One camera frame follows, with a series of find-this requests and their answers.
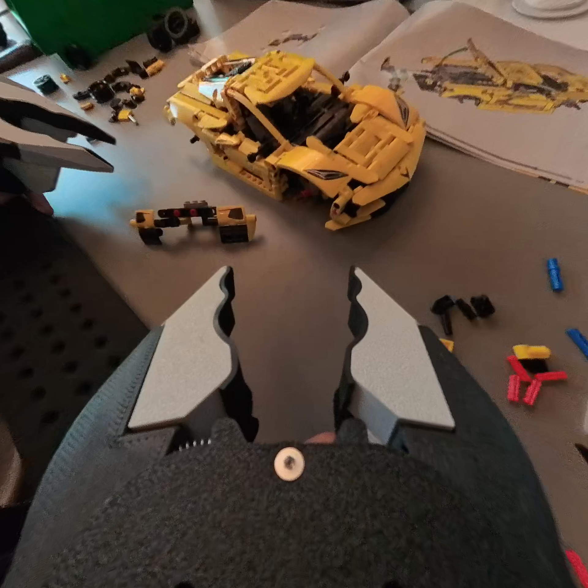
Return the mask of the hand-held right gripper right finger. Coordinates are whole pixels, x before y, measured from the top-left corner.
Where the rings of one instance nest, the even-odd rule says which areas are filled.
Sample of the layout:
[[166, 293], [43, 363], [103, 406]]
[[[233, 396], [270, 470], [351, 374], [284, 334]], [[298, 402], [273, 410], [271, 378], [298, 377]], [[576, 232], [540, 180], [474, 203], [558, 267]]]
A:
[[368, 439], [389, 445], [402, 425], [454, 432], [455, 420], [420, 324], [357, 266], [349, 270], [348, 328], [334, 428], [361, 420]]

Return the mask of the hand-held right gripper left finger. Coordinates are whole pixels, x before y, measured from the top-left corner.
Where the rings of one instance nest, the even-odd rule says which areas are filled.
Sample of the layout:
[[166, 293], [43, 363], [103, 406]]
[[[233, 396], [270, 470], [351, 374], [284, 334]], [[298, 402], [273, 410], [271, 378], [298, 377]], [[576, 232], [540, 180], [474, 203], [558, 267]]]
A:
[[259, 421], [231, 339], [234, 297], [233, 269], [221, 267], [163, 323], [130, 431], [177, 427], [205, 440], [215, 422], [228, 417], [246, 441], [255, 440]]

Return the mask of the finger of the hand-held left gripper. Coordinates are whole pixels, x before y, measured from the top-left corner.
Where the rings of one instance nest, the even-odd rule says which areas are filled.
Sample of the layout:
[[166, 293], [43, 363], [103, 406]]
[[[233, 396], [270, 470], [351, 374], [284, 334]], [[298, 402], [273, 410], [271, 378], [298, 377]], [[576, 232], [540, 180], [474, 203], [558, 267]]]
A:
[[115, 137], [92, 122], [6, 76], [1, 76], [1, 118], [11, 124], [27, 119], [74, 136], [116, 144]]
[[114, 167], [83, 146], [19, 129], [1, 120], [1, 160], [26, 189], [45, 193], [55, 189], [62, 168], [114, 172]]

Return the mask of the yellow black bumper assembly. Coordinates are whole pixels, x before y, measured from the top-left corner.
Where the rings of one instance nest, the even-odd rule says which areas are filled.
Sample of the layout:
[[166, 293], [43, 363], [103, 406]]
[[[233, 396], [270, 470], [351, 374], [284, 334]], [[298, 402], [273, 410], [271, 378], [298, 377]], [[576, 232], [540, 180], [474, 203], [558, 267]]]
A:
[[136, 210], [129, 226], [136, 230], [146, 246], [162, 246], [167, 229], [186, 227], [191, 231], [200, 226], [217, 230], [225, 245], [248, 243], [254, 239], [256, 215], [246, 213], [242, 206], [213, 206], [207, 201], [185, 202], [180, 207]]

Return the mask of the yellow brick car model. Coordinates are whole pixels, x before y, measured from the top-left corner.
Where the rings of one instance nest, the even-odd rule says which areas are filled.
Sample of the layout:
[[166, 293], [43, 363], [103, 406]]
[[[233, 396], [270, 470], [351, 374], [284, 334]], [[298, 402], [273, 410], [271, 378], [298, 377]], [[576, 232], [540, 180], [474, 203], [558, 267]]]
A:
[[279, 49], [220, 55], [165, 104], [212, 162], [276, 201], [319, 197], [338, 231], [382, 216], [410, 183], [426, 135], [393, 90], [346, 85], [315, 59]]

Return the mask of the grey desk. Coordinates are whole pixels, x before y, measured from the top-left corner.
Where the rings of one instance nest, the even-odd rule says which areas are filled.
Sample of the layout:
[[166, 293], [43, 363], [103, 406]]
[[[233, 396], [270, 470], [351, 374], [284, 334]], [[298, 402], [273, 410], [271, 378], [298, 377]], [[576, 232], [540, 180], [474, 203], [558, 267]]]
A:
[[[113, 173], [66, 169], [48, 193], [59, 221], [149, 326], [160, 324], [219, 267], [235, 273], [234, 338], [254, 393], [259, 440], [299, 439], [332, 424], [332, 395], [350, 341], [349, 268], [358, 266], [421, 324], [443, 295], [488, 295], [496, 313], [468, 321], [452, 312], [454, 354], [515, 428], [552, 504], [565, 548], [587, 562], [587, 360], [566, 335], [587, 335], [587, 195], [511, 172], [426, 140], [407, 191], [381, 218], [340, 232], [328, 208], [276, 202], [218, 170], [191, 133], [163, 115], [176, 84], [194, 70], [185, 51], [145, 82], [139, 126], [81, 112], [71, 95], [126, 58], [153, 56], [142, 40], [93, 70], [70, 73], [53, 101], [116, 137], [90, 148]], [[167, 229], [146, 246], [129, 226], [135, 211], [207, 201], [256, 215], [254, 239], [225, 245], [216, 229]], [[546, 262], [559, 261], [564, 290], [551, 290]], [[547, 346], [549, 369], [533, 407], [507, 400], [512, 347]]]

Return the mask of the pile of small black yellow pieces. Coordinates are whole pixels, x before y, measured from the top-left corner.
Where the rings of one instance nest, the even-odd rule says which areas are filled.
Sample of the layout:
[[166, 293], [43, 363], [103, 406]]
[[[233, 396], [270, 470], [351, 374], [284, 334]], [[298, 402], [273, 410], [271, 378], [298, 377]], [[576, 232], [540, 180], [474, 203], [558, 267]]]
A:
[[124, 65], [74, 93], [72, 98], [85, 112], [97, 105], [107, 106], [112, 124], [132, 123], [139, 126], [135, 110], [146, 100], [143, 83], [161, 73], [165, 66], [166, 62], [157, 56], [142, 62], [126, 59]]

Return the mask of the green plastic bin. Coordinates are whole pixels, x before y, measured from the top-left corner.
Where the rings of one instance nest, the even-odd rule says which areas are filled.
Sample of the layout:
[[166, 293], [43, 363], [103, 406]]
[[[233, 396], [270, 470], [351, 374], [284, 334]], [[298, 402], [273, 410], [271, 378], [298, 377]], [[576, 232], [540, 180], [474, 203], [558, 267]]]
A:
[[45, 55], [70, 45], [92, 58], [145, 33], [168, 9], [193, 1], [6, 1], [33, 44]]

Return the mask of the dark perforated panel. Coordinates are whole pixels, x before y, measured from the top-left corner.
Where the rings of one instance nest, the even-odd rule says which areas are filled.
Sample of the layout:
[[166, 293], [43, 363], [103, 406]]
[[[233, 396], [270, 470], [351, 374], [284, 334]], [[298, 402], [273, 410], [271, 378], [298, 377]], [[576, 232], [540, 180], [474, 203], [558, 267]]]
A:
[[148, 333], [56, 219], [20, 199], [1, 206], [1, 418], [23, 462], [21, 499]]

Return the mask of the red yellow brick assembly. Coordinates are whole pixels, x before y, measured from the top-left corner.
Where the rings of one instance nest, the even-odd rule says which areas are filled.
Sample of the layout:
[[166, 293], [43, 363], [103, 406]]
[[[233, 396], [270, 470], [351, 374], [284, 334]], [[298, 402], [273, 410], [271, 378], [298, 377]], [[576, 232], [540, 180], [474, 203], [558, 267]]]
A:
[[507, 382], [506, 397], [509, 402], [523, 402], [533, 407], [545, 383], [568, 380], [565, 371], [549, 369], [551, 356], [547, 346], [520, 344], [512, 347], [511, 355], [506, 357], [512, 372]]

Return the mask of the open instruction booklet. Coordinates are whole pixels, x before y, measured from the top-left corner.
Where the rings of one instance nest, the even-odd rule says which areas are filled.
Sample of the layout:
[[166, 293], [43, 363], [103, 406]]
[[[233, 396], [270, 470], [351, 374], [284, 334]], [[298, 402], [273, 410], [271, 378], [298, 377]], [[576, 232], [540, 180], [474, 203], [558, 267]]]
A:
[[269, 1], [191, 48], [207, 61], [273, 49], [351, 83], [397, 90], [429, 136], [493, 164], [587, 193], [587, 12], [541, 24], [493, 1], [327, 8]]

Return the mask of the red brick piece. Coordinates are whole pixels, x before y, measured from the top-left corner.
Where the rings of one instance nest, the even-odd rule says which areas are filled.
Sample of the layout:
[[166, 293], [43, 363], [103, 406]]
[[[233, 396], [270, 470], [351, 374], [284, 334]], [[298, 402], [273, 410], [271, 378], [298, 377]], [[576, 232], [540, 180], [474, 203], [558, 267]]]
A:
[[582, 558], [579, 554], [572, 550], [567, 549], [565, 551], [566, 557], [570, 563], [571, 568], [573, 569], [578, 581], [580, 582], [582, 587], [588, 586], [588, 574], [587, 574], [587, 567], [584, 564]]

